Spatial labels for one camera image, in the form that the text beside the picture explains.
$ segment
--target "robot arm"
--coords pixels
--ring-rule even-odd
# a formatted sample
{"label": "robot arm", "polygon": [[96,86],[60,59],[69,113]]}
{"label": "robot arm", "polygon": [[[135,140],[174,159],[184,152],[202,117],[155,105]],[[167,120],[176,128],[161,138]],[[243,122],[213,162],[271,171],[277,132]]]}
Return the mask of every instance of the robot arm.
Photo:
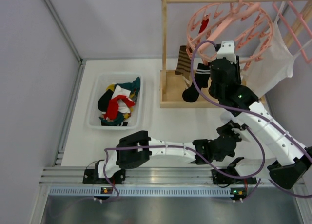
{"label": "robot arm", "polygon": [[[287,139],[286,134],[281,134],[272,126],[271,123],[275,123],[283,129],[266,111],[258,97],[248,87],[241,85],[239,57],[235,55],[234,49],[234,41],[224,41],[219,45],[217,59],[209,64],[212,80],[209,93],[222,105],[250,110],[270,119],[269,122],[250,113],[229,111],[227,123],[217,129],[219,137],[214,140],[194,140],[190,143],[165,142],[150,138],[147,131],[140,131],[121,139],[117,147],[178,145],[191,148],[209,162],[223,161],[226,156],[235,156],[236,143],[242,139],[251,141],[251,136],[246,130],[248,127],[261,143],[265,144],[276,156],[273,159],[266,159],[265,167],[257,174],[257,177],[272,179],[282,188],[291,189],[309,169],[311,163],[304,153]],[[309,155],[312,155],[312,147],[306,148],[303,144],[297,143]],[[148,160],[158,158],[205,164],[193,151],[171,147],[114,151],[108,161],[99,163],[98,176],[104,178],[105,163],[106,174],[109,178],[120,169],[137,168]],[[235,161],[235,170],[239,176],[254,173],[262,162],[262,160],[247,158],[237,158]]]}

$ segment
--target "gray wall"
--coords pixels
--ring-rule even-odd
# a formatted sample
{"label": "gray wall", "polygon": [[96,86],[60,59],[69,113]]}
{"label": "gray wall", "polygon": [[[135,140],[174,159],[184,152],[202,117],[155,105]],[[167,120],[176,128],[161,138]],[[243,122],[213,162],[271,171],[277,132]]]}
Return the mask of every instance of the gray wall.
{"label": "gray wall", "polygon": [[[160,57],[160,0],[51,0],[84,58]],[[206,4],[169,4],[167,55],[177,56],[186,44],[186,27],[191,16]],[[271,15],[271,3],[262,3]],[[229,40],[251,25],[256,17],[237,21],[218,41]],[[257,41],[239,51],[251,55]]]}
{"label": "gray wall", "polygon": [[41,0],[0,0],[0,223],[24,224],[78,62]]}
{"label": "gray wall", "polygon": [[[295,3],[299,11],[304,5],[305,2]],[[290,25],[296,19],[291,10],[286,12],[285,18]],[[285,26],[282,23],[279,26],[282,35],[285,35]],[[302,44],[310,39],[305,31],[299,36]],[[294,54],[297,50],[298,46],[293,43],[290,47],[291,53]],[[308,57],[312,58],[312,45],[305,51]],[[302,56],[299,56],[294,63],[293,77],[281,81],[268,96],[274,116],[280,124],[306,146],[312,146],[312,63],[306,64]],[[305,180],[312,192],[312,169],[306,173]]]}

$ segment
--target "metal frame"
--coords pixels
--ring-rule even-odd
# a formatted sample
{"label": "metal frame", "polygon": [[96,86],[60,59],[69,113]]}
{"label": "metal frame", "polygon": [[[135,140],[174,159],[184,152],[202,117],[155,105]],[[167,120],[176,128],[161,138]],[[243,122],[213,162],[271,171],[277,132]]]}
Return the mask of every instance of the metal frame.
{"label": "metal frame", "polygon": [[[74,187],[78,190],[90,189],[90,186],[82,184],[84,167],[60,167],[63,153],[64,145],[67,140],[69,133],[69,127],[71,124],[73,112],[76,105],[76,100],[78,96],[79,87],[82,80],[83,71],[85,68],[85,61],[87,59],[82,59],[76,46],[74,45],[69,33],[61,21],[58,13],[55,10],[51,0],[43,0],[46,7],[48,8],[51,16],[53,17],[55,23],[63,34],[65,40],[67,41],[69,47],[71,48],[74,56],[79,62],[79,67],[77,71],[76,80],[72,89],[70,101],[68,103],[67,112],[64,118],[62,132],[59,138],[58,147],[55,153],[54,165],[52,167],[44,168],[41,180],[39,183],[39,190],[36,198],[36,202],[33,208],[30,222],[31,224],[41,223],[44,209],[46,207],[46,202],[48,195],[50,194],[51,188],[57,187]],[[131,189],[133,185],[139,182],[141,189],[149,187],[153,189],[155,187],[163,187],[174,189],[183,185],[184,187],[192,186],[198,189],[216,189],[216,185],[213,185],[211,176],[207,175],[211,171],[210,167],[194,167],[194,168],[138,168],[136,170],[127,171],[127,178],[125,180],[124,187],[126,189]],[[263,181],[260,185],[261,187],[268,186],[272,187],[271,183],[268,181]],[[93,186],[93,190],[97,190],[101,186]],[[304,185],[303,180],[299,182],[298,185],[293,189],[295,194],[307,195],[307,189]],[[296,199],[298,203],[298,208],[300,210],[302,219],[305,224],[309,224],[312,220],[312,202],[310,199]]]}
{"label": "metal frame", "polygon": [[79,54],[78,50],[76,49],[75,44],[73,43],[71,37],[69,36],[69,33],[66,29],[66,27],[64,26],[64,23],[62,22],[62,20],[60,19],[57,11],[55,10],[55,7],[53,6],[51,0],[43,0],[43,2],[45,3],[45,5],[47,6],[51,16],[53,17],[56,25],[58,26],[59,30],[61,31],[61,33],[63,34],[66,42],[68,43],[69,47],[71,48],[74,56],[76,57],[77,61],[81,64],[82,63],[82,57]]}

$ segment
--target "striped sock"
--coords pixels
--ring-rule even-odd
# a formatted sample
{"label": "striped sock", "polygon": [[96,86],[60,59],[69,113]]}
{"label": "striped sock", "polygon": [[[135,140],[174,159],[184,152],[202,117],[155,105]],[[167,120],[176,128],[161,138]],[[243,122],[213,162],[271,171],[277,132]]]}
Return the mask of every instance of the striped sock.
{"label": "striped sock", "polygon": [[191,59],[186,53],[186,46],[180,46],[179,58],[177,62],[177,67],[175,70],[176,75],[181,75],[190,80],[190,71],[191,71]]}
{"label": "striped sock", "polygon": [[[210,77],[210,64],[208,64],[207,66],[204,64],[198,64],[197,71],[195,74],[195,81],[200,89],[208,87],[209,77]],[[182,97],[184,101],[189,103],[197,101],[199,93],[197,92],[194,83],[192,83],[190,88],[183,91]]]}

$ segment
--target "white plastic basket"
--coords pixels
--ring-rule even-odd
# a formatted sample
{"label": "white plastic basket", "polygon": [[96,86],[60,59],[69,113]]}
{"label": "white plastic basket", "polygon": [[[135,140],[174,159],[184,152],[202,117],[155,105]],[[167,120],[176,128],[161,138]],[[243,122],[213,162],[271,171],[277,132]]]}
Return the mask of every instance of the white plastic basket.
{"label": "white plastic basket", "polygon": [[[137,97],[136,105],[133,107],[131,116],[125,121],[128,122],[127,126],[101,126],[99,116],[102,112],[98,109],[98,100],[106,92],[106,88],[111,84],[133,82],[137,77],[141,79],[141,88]],[[97,130],[130,130],[137,128],[142,115],[142,93],[143,93],[143,78],[138,73],[131,72],[111,72],[102,73],[98,76],[89,103],[87,113],[87,126]]]}

